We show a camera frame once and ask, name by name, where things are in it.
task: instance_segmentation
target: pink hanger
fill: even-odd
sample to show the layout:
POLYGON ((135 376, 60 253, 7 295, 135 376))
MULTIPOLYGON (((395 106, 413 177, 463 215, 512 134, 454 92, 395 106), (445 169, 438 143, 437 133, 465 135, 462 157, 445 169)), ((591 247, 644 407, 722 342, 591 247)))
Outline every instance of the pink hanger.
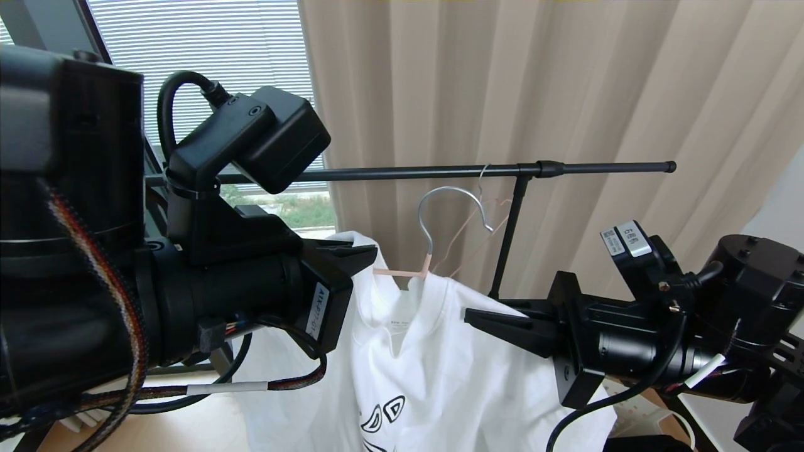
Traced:
POLYGON ((480 199, 478 199, 477 196, 472 194, 471 191, 468 191, 465 188, 453 187, 450 185, 433 188, 431 191, 428 191, 424 196, 422 196, 421 201, 419 201, 419 227, 421 228, 421 231, 425 234, 425 238, 427 238, 427 255, 425 256, 424 264, 422 264, 421 266, 421 271, 409 272, 403 270, 374 269, 374 274, 403 276, 403 277, 420 277, 422 279, 425 279, 427 277, 427 273, 430 270, 430 261, 433 259, 433 236, 430 235, 430 232, 427 230, 427 227, 425 227, 425 222, 421 219, 421 213, 424 210, 423 207, 425 205, 425 201, 430 195, 432 195, 433 193, 437 193, 439 191, 446 191, 446 190, 460 191, 464 195, 469 196, 474 201, 474 203, 478 205, 478 209, 480 210, 480 216, 483 220, 483 227, 486 228, 488 232, 494 231, 494 228, 492 228, 489 225, 489 222, 486 219, 486 210, 483 209, 483 204, 480 202, 480 199))

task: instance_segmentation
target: beige curtain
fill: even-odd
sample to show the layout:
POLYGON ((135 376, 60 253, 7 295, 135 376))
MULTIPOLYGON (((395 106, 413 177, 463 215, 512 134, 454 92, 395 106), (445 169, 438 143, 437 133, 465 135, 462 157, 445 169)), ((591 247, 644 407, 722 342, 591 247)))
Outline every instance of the beige curtain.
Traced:
MULTIPOLYGON (((299 3, 330 168, 678 162, 672 175, 532 180, 503 297, 544 296, 559 269, 589 293, 626 296, 598 233, 631 219, 699 269, 804 143, 804 2, 299 3)), ((392 268, 418 269, 416 206, 450 183, 477 190, 462 179, 335 183, 339 227, 377 239, 392 268)), ((482 185, 484 199, 505 199, 513 179, 482 185)), ((438 262, 473 205, 434 198, 425 222, 438 262)), ((506 213, 490 205, 491 223, 506 213)), ((472 220, 436 273, 486 239, 472 220)), ((488 291, 502 235, 459 281, 488 291)))

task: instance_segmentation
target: clothing rack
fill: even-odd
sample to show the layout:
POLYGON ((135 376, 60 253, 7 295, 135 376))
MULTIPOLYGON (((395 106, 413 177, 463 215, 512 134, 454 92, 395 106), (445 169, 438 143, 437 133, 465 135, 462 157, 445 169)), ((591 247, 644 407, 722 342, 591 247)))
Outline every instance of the clothing rack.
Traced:
MULTIPOLYGON (((546 179, 559 175, 582 175, 604 173, 672 173, 675 162, 639 162, 639 163, 562 163, 552 160, 539 160, 534 163, 516 163, 512 165, 468 165, 468 166, 400 166, 382 168, 346 168, 333 170, 305 171, 296 178, 296 182, 342 182, 367 180, 397 179, 470 179, 483 177, 514 177, 516 182, 511 196, 511 210, 505 232, 502 235, 500 254, 494 280, 491 283, 489 298, 499 300, 499 290, 503 283, 508 254, 514 240, 516 222, 522 201, 527 191, 527 183, 533 179, 546 179)), ((218 175, 223 184, 253 183, 251 179, 240 173, 222 173, 218 175)), ((162 175, 147 175, 146 185, 164 187, 166 181, 162 175)))

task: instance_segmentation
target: white horizontal blinds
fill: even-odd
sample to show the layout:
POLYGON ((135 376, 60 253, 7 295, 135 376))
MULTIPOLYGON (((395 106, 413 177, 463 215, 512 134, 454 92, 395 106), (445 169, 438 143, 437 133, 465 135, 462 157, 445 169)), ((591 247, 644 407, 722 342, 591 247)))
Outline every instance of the white horizontal blinds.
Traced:
POLYGON ((6 24, 2 22, 0 18, 0 44, 13 44, 14 41, 11 40, 11 36, 8 34, 8 30, 6 29, 6 24))
MULTIPOLYGON (((89 0, 112 61, 145 78, 145 129, 158 143, 156 103, 162 81, 191 70, 231 93, 273 85, 315 106, 297 4, 287 0, 89 0)), ((176 139, 210 114, 195 86, 179 89, 176 139)), ((316 159, 310 169, 323 168, 316 159)), ((297 188, 325 183, 298 183, 297 188)))

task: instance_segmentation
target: window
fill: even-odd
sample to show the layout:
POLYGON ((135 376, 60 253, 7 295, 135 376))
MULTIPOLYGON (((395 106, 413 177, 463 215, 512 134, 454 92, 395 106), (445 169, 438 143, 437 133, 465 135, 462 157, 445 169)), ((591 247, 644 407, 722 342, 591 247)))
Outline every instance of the window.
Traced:
POLYGON ((11 36, 8 34, 8 30, 6 29, 6 24, 2 22, 0 18, 0 44, 13 44, 14 41, 11 40, 11 36))
MULTIPOLYGON (((145 130, 159 150, 156 100, 172 72, 187 69, 218 80, 229 92, 250 94, 267 84, 315 106, 310 68, 295 0, 88 0, 112 61, 145 75, 145 130)), ((197 88, 179 89, 176 139, 210 114, 197 88)), ((310 169, 321 169, 317 159, 310 169)), ((334 232, 326 183, 295 183, 281 195, 256 184, 224 186, 231 204, 257 204, 305 236, 334 232)))

